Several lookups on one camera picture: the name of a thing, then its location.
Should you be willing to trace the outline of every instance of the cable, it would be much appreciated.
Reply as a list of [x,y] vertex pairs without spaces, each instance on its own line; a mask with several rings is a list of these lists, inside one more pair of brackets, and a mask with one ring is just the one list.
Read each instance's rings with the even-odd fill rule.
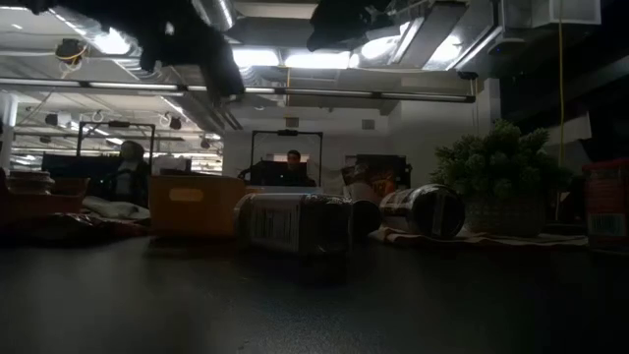
[[559,0],[559,108],[561,111],[559,132],[559,165],[563,165],[565,158],[563,124],[565,122],[565,96],[563,91],[563,0]]
[[81,52],[79,52],[78,54],[71,55],[69,57],[62,57],[62,56],[58,56],[57,55],[57,59],[59,59],[59,60],[73,60],[73,59],[77,59],[80,56],[82,56],[86,51],[87,51],[87,45],[84,45],[83,50]]
[[474,98],[476,99],[476,135],[481,135],[481,117],[479,113],[479,78],[474,79]]

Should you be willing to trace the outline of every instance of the wicker basket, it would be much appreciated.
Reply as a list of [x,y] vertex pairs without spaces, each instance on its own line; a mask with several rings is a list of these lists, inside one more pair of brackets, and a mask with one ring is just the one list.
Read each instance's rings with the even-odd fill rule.
[[469,231],[501,236],[535,237],[546,222],[542,197],[467,200],[465,214]]

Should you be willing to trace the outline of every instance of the cloth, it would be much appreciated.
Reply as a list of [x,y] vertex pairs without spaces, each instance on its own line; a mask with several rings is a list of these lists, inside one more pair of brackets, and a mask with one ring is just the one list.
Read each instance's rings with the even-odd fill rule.
[[486,233],[472,233],[465,228],[450,240],[438,240],[423,235],[412,235],[401,230],[388,227],[372,232],[370,238],[382,243],[394,244],[403,247],[419,247],[423,245],[434,246],[477,246],[477,247],[568,247],[582,248],[588,247],[588,238],[585,235],[562,236],[551,234],[540,234],[538,237],[523,238],[489,235]]
[[106,218],[142,220],[150,218],[147,208],[126,202],[109,202],[98,197],[86,197],[83,207]]

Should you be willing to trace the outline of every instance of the desk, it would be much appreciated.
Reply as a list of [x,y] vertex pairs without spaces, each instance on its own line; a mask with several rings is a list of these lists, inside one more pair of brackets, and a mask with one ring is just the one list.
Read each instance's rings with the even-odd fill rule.
[[270,270],[292,261],[269,254],[148,245],[0,251],[0,353],[627,350],[626,259],[369,244],[344,284],[314,286]]

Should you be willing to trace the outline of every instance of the orange box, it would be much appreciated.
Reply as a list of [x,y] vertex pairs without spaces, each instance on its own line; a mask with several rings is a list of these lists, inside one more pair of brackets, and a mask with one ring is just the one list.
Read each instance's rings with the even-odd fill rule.
[[234,237],[236,203],[245,182],[220,176],[153,176],[148,204],[159,236]]

